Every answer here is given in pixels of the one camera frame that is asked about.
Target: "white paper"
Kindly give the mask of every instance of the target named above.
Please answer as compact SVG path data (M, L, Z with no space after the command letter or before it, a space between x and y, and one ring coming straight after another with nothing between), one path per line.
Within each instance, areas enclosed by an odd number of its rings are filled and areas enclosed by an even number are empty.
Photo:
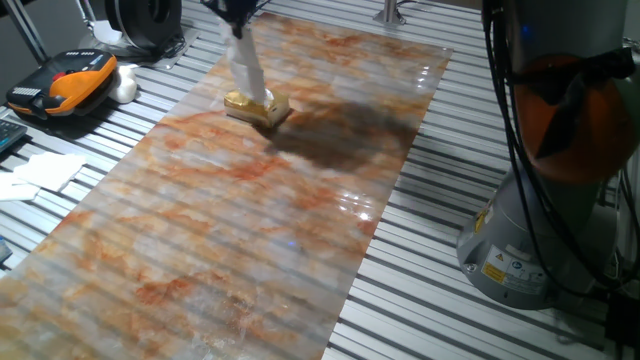
M266 100L264 86L264 71L260 67L258 54L251 30L245 26L242 28L242 39L233 35L231 26L222 22L222 36L229 47L227 58L231 68L231 74L240 92L257 103Z
M13 173L0 173L0 201L33 200L39 191Z
M84 156L44 153L31 156L27 164L17 166L13 173L30 184L60 191L86 162Z

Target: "robotic end effector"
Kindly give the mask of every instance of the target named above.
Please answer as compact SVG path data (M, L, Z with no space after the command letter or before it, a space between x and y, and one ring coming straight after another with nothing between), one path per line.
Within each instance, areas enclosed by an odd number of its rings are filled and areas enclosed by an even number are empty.
M200 0L222 20L226 21L233 35L242 39L242 28L249 21L249 17L256 11L257 0Z
M246 26L256 12L257 0L201 0L201 3L226 22L223 36L237 89L225 95L225 111L259 127L277 126L290 112L289 98L265 88L253 36Z

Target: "warning label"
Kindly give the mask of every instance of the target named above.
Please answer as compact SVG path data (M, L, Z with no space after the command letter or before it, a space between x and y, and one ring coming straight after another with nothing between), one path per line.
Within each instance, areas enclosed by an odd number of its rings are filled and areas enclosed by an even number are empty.
M491 205L491 201L485 206L480 213L478 213L478 217L476 217L476 224L474 226L473 232L477 234L482 229L482 226L489 223L491 218L493 217L493 206Z
M491 246L482 273L505 287L525 294L540 294L546 276L538 265L522 261Z

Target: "keyboard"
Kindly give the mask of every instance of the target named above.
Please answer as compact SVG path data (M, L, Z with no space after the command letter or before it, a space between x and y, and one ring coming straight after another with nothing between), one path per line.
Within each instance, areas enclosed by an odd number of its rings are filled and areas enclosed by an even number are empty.
M26 133L26 126L0 120L0 153L7 150Z

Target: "metal bracket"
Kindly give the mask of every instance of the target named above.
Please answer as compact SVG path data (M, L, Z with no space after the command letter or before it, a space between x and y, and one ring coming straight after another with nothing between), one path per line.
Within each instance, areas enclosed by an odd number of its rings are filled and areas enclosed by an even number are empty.
M383 24L404 25L407 23L407 20L398 11L398 0L385 0L384 10L374 16L373 20Z
M44 50L42 38L40 38L38 30L36 30L27 11L22 6L22 2L20 0L2 0L2 3L38 64L42 66L49 61L50 57Z

